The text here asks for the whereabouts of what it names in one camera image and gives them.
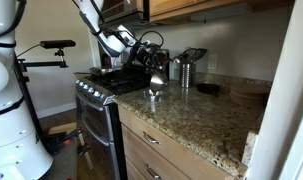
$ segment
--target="stainless steel canister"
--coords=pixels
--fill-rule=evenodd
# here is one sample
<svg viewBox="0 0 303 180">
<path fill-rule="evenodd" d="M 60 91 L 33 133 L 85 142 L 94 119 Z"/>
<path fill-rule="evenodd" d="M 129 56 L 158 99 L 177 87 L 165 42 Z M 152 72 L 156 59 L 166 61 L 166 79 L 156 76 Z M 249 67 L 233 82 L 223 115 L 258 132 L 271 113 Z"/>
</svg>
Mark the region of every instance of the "stainless steel canister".
<svg viewBox="0 0 303 180">
<path fill-rule="evenodd" d="M 182 87 L 189 88 L 195 85 L 195 69 L 196 64 L 180 64 L 180 83 Z"/>
</svg>

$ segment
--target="drawer handle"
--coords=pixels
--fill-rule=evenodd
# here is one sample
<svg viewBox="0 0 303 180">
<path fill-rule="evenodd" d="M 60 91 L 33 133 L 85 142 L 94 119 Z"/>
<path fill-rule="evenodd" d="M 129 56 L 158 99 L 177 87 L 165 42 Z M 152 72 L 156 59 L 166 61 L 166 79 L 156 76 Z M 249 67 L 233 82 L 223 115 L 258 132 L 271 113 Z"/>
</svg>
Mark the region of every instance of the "drawer handle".
<svg viewBox="0 0 303 180">
<path fill-rule="evenodd" d="M 153 171 L 153 169 L 151 169 L 151 167 L 147 165 L 147 170 L 149 172 L 149 174 L 154 178 L 154 179 L 161 179 L 161 176 L 159 176 L 156 172 Z"/>
<path fill-rule="evenodd" d="M 152 138 L 151 136 L 149 136 L 144 131 L 143 131 L 143 137 L 144 137 L 144 139 L 146 139 L 147 141 L 149 141 L 151 144 L 161 144 L 159 141 L 155 140 L 154 138 Z"/>
</svg>

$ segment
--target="wall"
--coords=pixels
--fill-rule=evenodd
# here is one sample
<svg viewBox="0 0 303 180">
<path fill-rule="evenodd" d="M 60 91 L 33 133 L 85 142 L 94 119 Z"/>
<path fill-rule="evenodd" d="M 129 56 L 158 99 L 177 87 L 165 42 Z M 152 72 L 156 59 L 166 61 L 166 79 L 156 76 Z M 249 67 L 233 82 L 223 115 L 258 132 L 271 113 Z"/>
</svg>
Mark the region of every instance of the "wall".
<svg viewBox="0 0 303 180">
<path fill-rule="evenodd" d="M 136 32 L 140 37 L 147 30 L 156 30 L 165 39 L 163 48 L 170 56 L 182 53 L 186 47 L 206 48 L 209 52 L 197 62 L 197 72 L 273 80 L 286 28 L 289 10 L 281 8 L 248 15 L 209 20 L 178 26 L 160 26 Z M 148 34 L 144 39 L 160 43 L 160 38 Z M 218 55 L 216 70 L 208 70 L 208 55 Z M 171 64 L 170 78 L 173 69 Z"/>
<path fill-rule="evenodd" d="M 303 179 L 301 167 L 303 164 L 297 163 L 295 164 L 297 166 L 292 166 L 296 162 L 292 156 L 288 156 L 290 148 L 293 151 L 302 148 L 302 151 L 294 152 L 293 156 L 296 160 L 299 158 L 303 160 L 301 153 L 303 145 L 295 146 L 297 144 L 293 141 L 296 138 L 300 143 L 303 142 L 303 136 L 300 136 L 301 131 L 303 132 L 301 127 L 303 127 L 303 0 L 294 4 L 247 179 L 279 179 L 285 163 L 287 163 L 285 167 L 292 171 L 282 170 L 280 179 Z"/>
<path fill-rule="evenodd" d="M 32 67 L 28 88 L 38 117 L 44 117 L 75 107 L 75 78 L 73 72 L 88 71 L 99 66 L 88 29 L 79 16 L 77 7 L 70 0 L 29 0 L 23 19 L 16 29 L 16 53 L 19 54 L 42 40 L 71 39 L 75 47 L 64 49 L 69 68 Z M 20 58 L 29 62 L 59 61 L 54 56 L 57 49 L 37 47 Z"/>
</svg>

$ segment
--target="cabinet drawer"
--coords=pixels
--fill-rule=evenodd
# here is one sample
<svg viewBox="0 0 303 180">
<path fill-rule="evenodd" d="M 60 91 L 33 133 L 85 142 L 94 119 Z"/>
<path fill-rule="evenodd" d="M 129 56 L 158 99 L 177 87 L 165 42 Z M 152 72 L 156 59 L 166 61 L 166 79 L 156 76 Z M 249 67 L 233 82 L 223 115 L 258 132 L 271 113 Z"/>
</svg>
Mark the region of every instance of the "cabinet drawer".
<svg viewBox="0 0 303 180">
<path fill-rule="evenodd" d="M 125 163 L 127 165 L 128 180 L 145 180 L 145 177 L 140 171 L 132 164 L 132 162 L 125 157 Z"/>
<path fill-rule="evenodd" d="M 122 125 L 124 153 L 146 179 L 189 179 Z"/>
<path fill-rule="evenodd" d="M 119 107 L 120 121 L 152 149 L 174 164 L 191 179 L 233 179 L 232 176 L 196 155 L 169 136 Z"/>
</svg>

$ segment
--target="oven door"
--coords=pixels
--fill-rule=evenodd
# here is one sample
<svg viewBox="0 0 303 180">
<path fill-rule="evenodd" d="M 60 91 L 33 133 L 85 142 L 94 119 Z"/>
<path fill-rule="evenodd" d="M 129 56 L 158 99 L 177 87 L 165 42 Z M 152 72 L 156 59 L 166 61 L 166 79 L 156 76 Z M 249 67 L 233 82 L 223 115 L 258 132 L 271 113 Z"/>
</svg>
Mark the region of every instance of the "oven door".
<svg viewBox="0 0 303 180">
<path fill-rule="evenodd" d="M 91 95 L 84 94 L 81 91 L 76 91 L 77 98 L 79 99 L 79 105 L 81 106 L 82 115 L 85 115 L 87 119 L 95 125 L 99 132 L 99 139 L 101 142 L 113 142 L 113 132 L 110 119 L 110 112 L 108 106 L 103 106 Z"/>
<path fill-rule="evenodd" d="M 101 137 L 102 134 L 92 119 L 82 114 L 83 124 L 88 129 L 91 140 L 91 152 L 94 162 L 99 162 L 100 173 L 110 180 L 120 180 L 119 166 L 117 161 L 114 142 Z"/>
</svg>

